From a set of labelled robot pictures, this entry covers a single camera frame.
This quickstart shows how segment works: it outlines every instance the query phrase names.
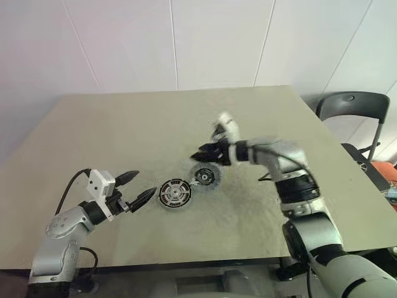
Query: floor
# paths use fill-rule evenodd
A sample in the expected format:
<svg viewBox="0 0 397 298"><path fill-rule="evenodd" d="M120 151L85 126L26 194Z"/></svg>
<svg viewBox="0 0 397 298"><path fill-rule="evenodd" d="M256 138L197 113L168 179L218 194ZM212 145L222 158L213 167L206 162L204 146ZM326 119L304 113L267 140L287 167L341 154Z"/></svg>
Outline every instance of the floor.
<svg viewBox="0 0 397 298"><path fill-rule="evenodd" d="M80 293L71 297L80 298L149 298L155 285L177 281L178 293L222 291L220 277L225 271L239 270L245 274L255 295L279 298L297 296L306 298L305 276L288 282L275 281L273 272L277 265L229 266L220 268L174 269L157 271L137 271L127 273L98 274L94 279L99 283L98 291ZM316 277L311 278L313 297L328 298ZM24 278L0 273L0 297L25 297L27 281Z"/></svg>

